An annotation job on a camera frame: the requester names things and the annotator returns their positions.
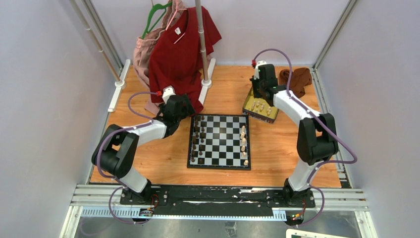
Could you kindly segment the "black white chessboard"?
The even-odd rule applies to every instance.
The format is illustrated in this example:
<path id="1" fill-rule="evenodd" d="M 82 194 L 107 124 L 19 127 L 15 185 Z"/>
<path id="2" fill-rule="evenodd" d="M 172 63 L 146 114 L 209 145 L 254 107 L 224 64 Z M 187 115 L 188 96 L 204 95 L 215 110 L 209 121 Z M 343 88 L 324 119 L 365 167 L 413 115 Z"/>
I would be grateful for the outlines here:
<path id="1" fill-rule="evenodd" d="M 191 117 L 187 168 L 251 170 L 249 117 L 197 114 Z"/>

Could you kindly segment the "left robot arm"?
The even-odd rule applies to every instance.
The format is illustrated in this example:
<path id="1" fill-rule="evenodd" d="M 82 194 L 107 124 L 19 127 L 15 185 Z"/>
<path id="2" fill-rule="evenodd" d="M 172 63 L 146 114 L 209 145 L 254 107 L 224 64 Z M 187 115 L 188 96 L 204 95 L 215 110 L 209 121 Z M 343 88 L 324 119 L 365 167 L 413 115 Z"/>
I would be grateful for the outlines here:
<path id="1" fill-rule="evenodd" d="M 138 204 L 148 204 L 152 198 L 152 183 L 133 166 L 137 148 L 171 136 L 181 120 L 194 114 L 187 95 L 171 95 L 159 105 L 158 115 L 147 123 L 129 127 L 110 125 L 92 154 L 92 164 L 129 190 Z"/>

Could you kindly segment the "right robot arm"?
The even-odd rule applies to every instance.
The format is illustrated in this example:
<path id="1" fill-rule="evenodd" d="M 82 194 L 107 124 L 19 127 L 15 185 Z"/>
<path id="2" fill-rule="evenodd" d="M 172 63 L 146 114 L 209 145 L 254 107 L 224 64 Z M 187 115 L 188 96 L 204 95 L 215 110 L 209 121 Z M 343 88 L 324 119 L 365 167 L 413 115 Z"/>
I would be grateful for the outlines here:
<path id="1" fill-rule="evenodd" d="M 262 98 L 270 107 L 284 112 L 298 127 L 297 152 L 299 161 L 286 179 L 283 200 L 289 207 L 295 207 L 309 194 L 313 177 L 323 162 L 337 153 L 335 119 L 331 114 L 321 114 L 309 108 L 286 85 L 280 85 L 275 67 L 265 61 L 253 62 L 255 70 L 251 78 L 255 98 Z"/>

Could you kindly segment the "gold metal tin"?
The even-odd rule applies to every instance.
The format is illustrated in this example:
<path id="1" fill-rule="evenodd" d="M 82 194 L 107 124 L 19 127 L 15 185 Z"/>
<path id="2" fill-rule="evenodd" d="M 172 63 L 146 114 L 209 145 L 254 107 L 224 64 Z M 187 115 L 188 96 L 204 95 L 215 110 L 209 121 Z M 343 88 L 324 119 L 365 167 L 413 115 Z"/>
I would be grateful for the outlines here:
<path id="1" fill-rule="evenodd" d="M 250 88 L 242 106 L 242 114 L 260 121 L 274 124 L 279 109 L 270 106 L 263 98 L 255 98 L 253 89 Z"/>

